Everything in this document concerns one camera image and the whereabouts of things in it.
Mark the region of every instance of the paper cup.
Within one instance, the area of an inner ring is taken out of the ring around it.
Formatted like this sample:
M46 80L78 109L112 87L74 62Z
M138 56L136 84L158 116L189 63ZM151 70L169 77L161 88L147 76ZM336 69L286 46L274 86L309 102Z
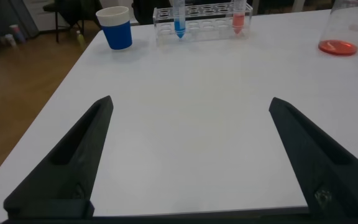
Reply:
M129 9L124 6L99 10L96 17L111 49L121 50L132 45Z

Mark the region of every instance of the white cabinet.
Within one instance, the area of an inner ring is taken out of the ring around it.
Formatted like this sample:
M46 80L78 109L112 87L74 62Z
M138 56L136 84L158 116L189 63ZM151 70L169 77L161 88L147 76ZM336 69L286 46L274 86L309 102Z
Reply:
M23 0L23 2L29 10L30 15L39 31L55 29L55 13L45 12L42 9L42 7L50 4L53 0ZM60 14L58 14L58 25L68 26Z

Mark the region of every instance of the wooden floor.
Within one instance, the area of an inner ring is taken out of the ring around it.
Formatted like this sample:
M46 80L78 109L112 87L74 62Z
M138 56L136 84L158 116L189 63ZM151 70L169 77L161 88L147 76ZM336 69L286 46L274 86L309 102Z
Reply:
M86 21L87 43L98 32ZM0 45L0 165L81 54L75 30L60 33L59 44L42 34L16 49Z

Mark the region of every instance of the chair leg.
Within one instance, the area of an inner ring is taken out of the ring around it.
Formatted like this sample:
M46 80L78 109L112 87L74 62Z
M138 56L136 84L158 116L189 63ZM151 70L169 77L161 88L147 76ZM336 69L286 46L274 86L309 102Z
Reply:
M84 19L82 18L82 27L81 27L81 34L84 35Z
M57 12L55 12L56 42L59 43L59 27L57 24Z

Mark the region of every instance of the chair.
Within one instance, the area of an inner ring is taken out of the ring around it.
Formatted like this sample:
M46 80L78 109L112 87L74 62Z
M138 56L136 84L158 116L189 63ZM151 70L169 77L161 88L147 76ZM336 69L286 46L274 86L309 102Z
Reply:
M53 3L50 3L43 7L45 12L54 12L55 13L55 32L56 32L56 42L59 43L59 26L58 25L58 13L64 18L64 20L70 25L65 27L68 30L73 28L76 24L80 29L80 32L84 34L84 20L91 19L94 20L96 25L100 27L100 24L96 18L96 11L102 9L99 0L54 0Z

